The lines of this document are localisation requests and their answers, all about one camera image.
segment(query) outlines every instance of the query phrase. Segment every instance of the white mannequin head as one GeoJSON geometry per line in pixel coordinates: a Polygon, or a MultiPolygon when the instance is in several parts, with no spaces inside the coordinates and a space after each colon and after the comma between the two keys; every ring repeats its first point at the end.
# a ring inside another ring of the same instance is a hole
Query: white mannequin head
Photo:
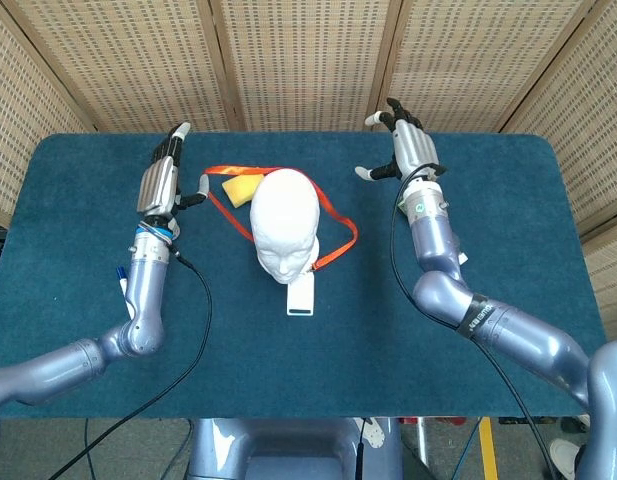
{"type": "Polygon", "coordinates": [[[276,170],[261,181],[252,199],[250,224],[259,263],[287,284],[317,259],[319,200],[301,173],[276,170]]]}

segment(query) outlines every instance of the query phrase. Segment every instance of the wicker partition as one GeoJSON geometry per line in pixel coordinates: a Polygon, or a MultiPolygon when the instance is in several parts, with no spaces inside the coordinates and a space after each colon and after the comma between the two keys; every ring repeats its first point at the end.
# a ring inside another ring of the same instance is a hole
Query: wicker partition
{"type": "Polygon", "coordinates": [[[617,0],[595,5],[505,130],[551,142],[582,234],[617,214],[617,0]]]}
{"type": "Polygon", "coordinates": [[[579,231],[590,239],[584,253],[604,325],[616,338],[617,0],[597,2],[505,130],[537,133],[555,148],[579,231]]]}
{"type": "Polygon", "coordinates": [[[216,0],[250,130],[360,130],[389,0],[216,0]]]}
{"type": "Polygon", "coordinates": [[[183,120],[196,130],[228,128],[205,0],[5,4],[100,130],[167,131],[183,120]]]}
{"type": "Polygon", "coordinates": [[[582,14],[580,0],[412,2],[380,101],[394,96],[435,131],[493,131],[582,14]]]}
{"type": "Polygon", "coordinates": [[[37,143],[51,133],[91,129],[0,7],[0,225],[10,224],[37,143]]]}
{"type": "Polygon", "coordinates": [[[617,338],[617,226],[584,244],[586,265],[608,338],[617,338]]]}

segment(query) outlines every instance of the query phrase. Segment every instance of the wooden frame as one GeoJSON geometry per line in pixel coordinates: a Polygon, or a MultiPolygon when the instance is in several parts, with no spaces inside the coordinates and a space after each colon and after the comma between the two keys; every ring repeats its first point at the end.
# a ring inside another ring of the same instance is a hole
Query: wooden frame
{"type": "Polygon", "coordinates": [[[589,255],[617,240],[617,218],[606,222],[603,227],[603,229],[593,230],[589,235],[581,237],[581,248],[584,255],[589,255]]]}
{"type": "Polygon", "coordinates": [[[377,55],[377,65],[375,67],[375,76],[373,77],[372,87],[370,88],[370,96],[368,98],[368,107],[366,108],[366,116],[372,115],[381,108],[380,97],[382,86],[386,80],[392,80],[391,75],[387,75],[387,66],[389,59],[392,60],[392,69],[396,54],[392,54],[395,39],[403,39],[404,30],[408,21],[412,0],[391,0],[386,13],[386,23],[384,25],[384,33],[381,37],[379,45],[379,54],[377,55]]]}
{"type": "MultiPolygon", "coordinates": [[[[382,53],[384,55],[386,55],[386,60],[385,60],[385,69],[383,72],[383,76],[381,79],[381,85],[378,88],[378,93],[377,93],[377,101],[375,104],[375,107],[372,109],[372,111],[368,112],[368,115],[370,115],[371,113],[374,113],[377,109],[379,109],[380,106],[382,106],[382,100],[385,101],[385,99],[388,97],[388,94],[390,92],[390,87],[392,84],[392,75],[395,72],[395,66],[397,65],[397,55],[399,54],[399,50],[401,49],[401,43],[403,42],[404,39],[404,33],[406,31],[406,26],[408,25],[408,19],[410,17],[410,10],[412,8],[414,4],[414,0],[403,0],[401,2],[399,11],[397,12],[397,18],[396,18],[396,23],[394,26],[394,30],[393,30],[393,35],[391,38],[391,43],[388,47],[388,53],[383,53],[383,50],[386,49],[385,45],[384,45],[384,41],[388,41],[385,38],[386,35],[386,31],[384,31],[384,38],[382,38],[382,50],[380,50],[379,54],[380,54],[380,58],[377,61],[377,65],[379,66],[379,60],[381,60],[381,56],[382,53]]],[[[375,90],[376,85],[373,82],[373,88],[371,90],[371,99],[373,98],[373,91],[375,90]]]]}
{"type": "MultiPolygon", "coordinates": [[[[581,39],[588,33],[588,31],[594,26],[595,22],[599,19],[602,12],[604,11],[606,6],[608,6],[610,2],[612,2],[612,0],[596,0],[596,1],[586,0],[582,4],[580,9],[577,10],[577,15],[581,15],[580,10],[584,9],[585,6],[588,6],[589,4],[592,4],[592,6],[585,10],[586,12],[584,13],[585,18],[583,18],[583,20],[580,23],[577,23],[576,30],[574,30],[573,33],[569,35],[568,42],[565,45],[562,45],[561,47],[556,48],[554,52],[553,52],[553,49],[551,48],[551,50],[549,51],[549,54],[554,54],[555,56],[554,58],[548,59],[547,63],[549,63],[549,65],[547,66],[547,68],[545,68],[541,72],[539,71],[540,69],[538,68],[537,73],[533,74],[531,78],[528,79],[529,82],[527,83],[532,83],[531,86],[533,90],[534,89],[540,90],[547,85],[551,75],[556,72],[556,70],[561,66],[561,63],[565,60],[567,55],[570,53],[571,49],[573,48],[572,46],[577,45],[581,41],[581,39]]],[[[569,23],[566,28],[572,28],[571,23],[569,23]]],[[[527,99],[532,99],[532,90],[528,92],[527,95],[524,94],[523,97],[521,98],[521,100],[527,100],[527,99]]],[[[518,106],[511,108],[512,110],[511,112],[508,112],[508,111],[504,112],[499,121],[500,123],[503,122],[501,129],[505,129],[505,127],[508,124],[514,123],[514,121],[526,111],[526,109],[528,108],[527,105],[528,104],[526,102],[522,101],[518,106]]]]}
{"type": "Polygon", "coordinates": [[[88,102],[81,95],[79,88],[72,81],[66,70],[57,58],[50,52],[46,42],[37,33],[37,30],[28,22],[26,15],[15,0],[0,0],[0,18],[8,26],[12,34],[35,64],[48,77],[48,80],[57,89],[64,101],[70,106],[85,125],[95,131],[102,125],[97,113],[88,106],[88,102]]]}
{"type": "Polygon", "coordinates": [[[606,334],[617,338],[617,222],[583,244],[606,334]]]}
{"type": "Polygon", "coordinates": [[[590,13],[593,6],[595,5],[597,0],[584,0],[577,11],[574,13],[570,21],[566,24],[562,32],[555,39],[555,42],[550,47],[546,56],[543,60],[537,65],[537,68],[532,72],[532,74],[528,77],[526,82],[524,83],[521,90],[517,93],[513,101],[508,108],[503,111],[499,120],[497,120],[497,124],[495,125],[495,131],[501,132],[506,125],[512,120],[512,117],[515,115],[517,109],[523,105],[526,97],[532,93],[532,89],[537,84],[538,80],[548,72],[548,68],[557,60],[558,54],[561,50],[568,45],[573,34],[579,29],[584,18],[590,13]]]}
{"type": "MultiPolygon", "coordinates": [[[[585,6],[588,6],[590,3],[591,2],[589,0],[586,0],[582,5],[582,8],[578,10],[578,14],[581,14],[580,10],[585,6]]],[[[562,67],[563,63],[568,60],[569,55],[581,44],[586,35],[588,35],[595,27],[606,9],[613,6],[612,0],[598,0],[597,2],[592,3],[592,7],[587,12],[584,12],[585,18],[569,37],[563,48],[559,50],[550,65],[544,72],[541,73],[539,79],[533,85],[533,89],[525,97],[524,101],[518,106],[518,108],[514,110],[512,115],[505,120],[504,130],[511,130],[515,128],[515,125],[519,119],[523,118],[533,107],[533,100],[536,98],[534,96],[536,95],[535,92],[541,93],[550,87],[552,78],[559,72],[559,69],[562,67]]],[[[580,233],[582,243],[587,243],[594,236],[613,228],[615,225],[617,225],[617,199],[611,204],[605,205],[596,210],[594,215],[587,216],[578,222],[577,229],[580,233]]]]}
{"type": "Polygon", "coordinates": [[[226,22],[218,0],[197,0],[201,23],[210,52],[210,60],[221,92],[226,120],[231,130],[246,130],[244,109],[237,87],[235,63],[232,59],[226,22]]]}

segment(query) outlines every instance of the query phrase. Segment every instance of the black cable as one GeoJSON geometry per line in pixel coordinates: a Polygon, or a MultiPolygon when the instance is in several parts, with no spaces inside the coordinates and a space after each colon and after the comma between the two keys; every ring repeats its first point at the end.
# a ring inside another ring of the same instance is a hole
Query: black cable
{"type": "Polygon", "coordinates": [[[172,468],[175,466],[177,459],[181,456],[183,451],[186,449],[188,442],[190,442],[190,438],[192,437],[192,431],[194,429],[194,426],[193,426],[192,420],[190,420],[189,418],[187,418],[186,420],[188,421],[188,433],[186,433],[186,437],[184,438],[184,441],[181,442],[179,449],[175,452],[173,457],[170,459],[170,462],[168,462],[168,465],[166,466],[164,473],[162,473],[161,477],[159,477],[159,480],[166,480],[166,477],[170,473],[170,470],[172,470],[172,468]]]}
{"type": "MultiPolygon", "coordinates": [[[[420,313],[425,315],[427,318],[429,318],[433,322],[438,323],[439,325],[442,325],[444,327],[447,327],[447,328],[450,328],[451,330],[455,330],[456,331],[457,330],[457,326],[452,325],[452,324],[450,324],[448,322],[445,322],[443,320],[439,320],[439,319],[433,317],[432,315],[429,315],[426,312],[423,312],[423,311],[421,311],[419,309],[419,307],[417,306],[417,303],[415,302],[415,299],[412,297],[410,292],[406,289],[406,286],[404,285],[404,282],[401,279],[401,275],[399,274],[399,270],[397,269],[397,262],[395,261],[395,218],[397,216],[397,209],[399,208],[399,200],[401,199],[401,196],[403,195],[404,191],[406,190],[406,187],[411,182],[411,180],[417,176],[417,174],[419,173],[420,170],[422,170],[424,168],[428,168],[428,167],[434,168],[434,167],[438,167],[438,165],[437,164],[420,165],[410,175],[408,175],[408,177],[402,182],[402,184],[401,184],[401,186],[399,188],[399,192],[397,193],[397,197],[395,198],[395,203],[394,203],[393,209],[392,209],[392,221],[391,221],[391,225],[390,225],[390,262],[391,262],[391,265],[392,265],[392,271],[393,271],[393,273],[395,275],[395,278],[397,279],[397,283],[399,284],[399,288],[401,288],[401,291],[406,296],[408,301],[420,313]]],[[[512,384],[512,382],[510,381],[510,379],[508,378],[506,373],[503,371],[503,369],[501,368],[499,363],[497,363],[497,360],[495,359],[495,357],[493,357],[492,354],[483,345],[481,345],[479,342],[477,342],[477,340],[475,340],[474,338],[471,338],[470,340],[475,345],[477,345],[479,350],[481,350],[481,353],[483,353],[484,356],[488,359],[488,361],[492,364],[492,366],[495,368],[495,370],[497,371],[497,373],[499,374],[501,379],[504,381],[504,383],[506,384],[506,386],[510,390],[510,393],[512,393],[512,396],[517,401],[517,404],[519,405],[519,408],[521,409],[521,411],[523,412],[524,416],[526,417],[526,420],[528,421],[528,425],[530,426],[530,429],[532,430],[532,433],[535,436],[535,440],[537,440],[537,444],[539,445],[539,449],[541,450],[541,454],[544,457],[544,461],[546,462],[546,465],[548,466],[548,469],[550,470],[550,475],[551,475],[552,479],[553,480],[557,480],[557,474],[555,472],[555,469],[554,469],[554,466],[552,464],[552,461],[550,460],[550,455],[548,454],[548,449],[546,448],[546,444],[545,444],[543,438],[541,437],[541,435],[539,433],[539,430],[537,429],[537,425],[535,425],[535,422],[533,421],[532,417],[530,416],[530,412],[528,411],[528,408],[526,407],[526,405],[524,404],[523,400],[519,396],[519,393],[517,392],[517,389],[512,384]]]]}
{"type": "Polygon", "coordinates": [[[508,378],[508,375],[506,375],[506,372],[504,372],[503,368],[501,368],[497,360],[495,360],[495,357],[492,356],[492,353],[490,353],[486,347],[484,347],[481,343],[479,343],[474,338],[471,338],[470,341],[474,343],[475,345],[477,345],[477,348],[481,350],[481,353],[484,354],[484,356],[488,359],[488,361],[492,364],[494,369],[497,371],[501,379],[504,381],[504,383],[508,387],[508,390],[510,390],[510,393],[512,394],[512,396],[515,397],[517,405],[519,405],[519,408],[524,413],[524,417],[526,417],[526,421],[528,422],[528,425],[530,426],[530,429],[532,430],[532,434],[535,436],[535,440],[537,440],[537,444],[539,445],[539,449],[541,450],[541,455],[544,457],[544,461],[546,462],[546,465],[548,466],[548,470],[550,471],[550,477],[552,478],[552,480],[557,480],[558,478],[557,472],[555,472],[555,467],[552,461],[550,460],[550,454],[548,453],[548,449],[546,448],[546,443],[544,442],[544,439],[541,436],[541,433],[539,433],[539,429],[537,428],[535,421],[532,419],[532,416],[530,415],[530,412],[528,411],[526,404],[521,399],[519,392],[517,391],[515,386],[512,384],[512,381],[510,380],[510,378],[508,378]]]}
{"type": "Polygon", "coordinates": [[[357,444],[357,462],[355,464],[355,480],[362,480],[364,471],[364,428],[367,419],[362,418],[361,432],[359,432],[359,443],[357,444]]]}
{"type": "Polygon", "coordinates": [[[139,408],[137,408],[133,412],[129,413],[124,418],[122,418],[117,423],[115,423],[113,426],[108,428],[104,433],[102,433],[95,440],[93,440],[86,448],[84,448],[81,452],[79,452],[77,455],[75,455],[68,463],[66,463],[63,467],[61,467],[59,470],[57,470],[57,472],[55,472],[52,475],[52,477],[50,477],[48,480],[57,480],[60,476],[62,476],[64,473],[66,473],[66,471],[68,471],[68,469],[70,469],[75,463],[77,463],[85,455],[87,455],[88,452],[90,452],[93,448],[95,448],[97,445],[99,445],[108,435],[110,435],[112,432],[117,430],[120,426],[122,426],[124,423],[126,423],[131,418],[136,417],[137,415],[142,413],[144,410],[146,410],[146,409],[150,408],[151,406],[153,406],[155,403],[157,403],[159,400],[161,400],[164,396],[166,396],[168,393],[170,393],[172,389],[174,389],[177,385],[179,385],[181,382],[183,382],[184,379],[188,375],[190,375],[190,372],[192,372],[194,370],[194,368],[199,363],[199,360],[201,360],[201,357],[204,354],[204,350],[206,349],[206,344],[208,343],[208,335],[210,333],[210,325],[211,325],[211,322],[212,322],[212,296],[210,294],[210,288],[208,287],[208,284],[206,283],[206,280],[204,279],[203,275],[201,273],[199,273],[199,271],[195,268],[195,266],[192,263],[190,263],[188,260],[186,260],[184,257],[182,257],[179,254],[179,251],[177,251],[174,248],[174,246],[172,247],[172,250],[174,252],[174,255],[175,255],[175,258],[177,259],[177,261],[179,261],[179,263],[181,263],[186,268],[189,268],[190,270],[192,270],[195,273],[195,275],[197,275],[197,278],[199,278],[199,281],[201,281],[201,284],[203,285],[204,290],[206,291],[206,297],[207,297],[207,301],[208,301],[208,316],[207,316],[207,320],[206,320],[206,329],[204,331],[204,336],[203,336],[203,338],[201,340],[201,343],[199,345],[199,349],[197,350],[197,356],[192,361],[192,363],[188,366],[188,368],[186,368],[186,370],[184,370],[179,375],[179,377],[177,377],[177,379],[174,382],[172,382],[169,386],[164,388],[161,392],[159,392],[153,398],[148,400],[142,406],[140,406],[139,408]]]}
{"type": "Polygon", "coordinates": [[[412,295],[410,294],[410,292],[406,289],[406,286],[404,285],[404,281],[402,280],[401,275],[399,274],[399,270],[397,269],[397,262],[395,260],[395,220],[397,218],[397,210],[399,209],[399,200],[401,200],[401,196],[403,195],[404,191],[406,190],[406,187],[411,182],[411,180],[415,178],[421,170],[423,170],[424,168],[430,168],[432,166],[438,167],[436,163],[426,163],[424,165],[420,165],[410,175],[408,175],[408,177],[406,177],[406,179],[401,183],[401,187],[399,187],[399,192],[397,193],[397,197],[395,198],[395,203],[393,204],[393,207],[392,207],[392,220],[390,223],[390,263],[392,265],[392,273],[395,275],[395,278],[397,279],[399,288],[401,288],[401,291],[406,296],[408,301],[412,304],[412,306],[415,307],[417,310],[419,310],[419,312],[422,315],[425,315],[427,318],[429,318],[433,322],[438,323],[439,325],[442,325],[446,328],[450,328],[451,330],[457,330],[456,326],[448,322],[445,322],[443,320],[439,320],[433,317],[432,315],[428,315],[426,312],[423,312],[419,309],[419,306],[415,302],[415,299],[412,298],[412,295]]]}
{"type": "MultiPolygon", "coordinates": [[[[88,448],[88,421],[90,419],[86,419],[84,422],[84,448],[88,448]]],[[[90,451],[86,454],[88,458],[88,470],[90,470],[90,480],[97,480],[97,476],[95,475],[95,469],[92,465],[92,458],[90,457],[90,451]]]]}

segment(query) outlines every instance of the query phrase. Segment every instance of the white sneaker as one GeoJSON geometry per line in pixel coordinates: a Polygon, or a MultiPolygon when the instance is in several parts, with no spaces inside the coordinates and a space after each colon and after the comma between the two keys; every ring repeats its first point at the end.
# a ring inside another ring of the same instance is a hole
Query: white sneaker
{"type": "Polygon", "coordinates": [[[575,480],[575,457],[579,447],[561,438],[550,443],[550,458],[566,480],[575,480]]]}
{"type": "Polygon", "coordinates": [[[590,428],[590,415],[588,415],[587,413],[584,415],[577,415],[577,418],[581,423],[590,428]]]}

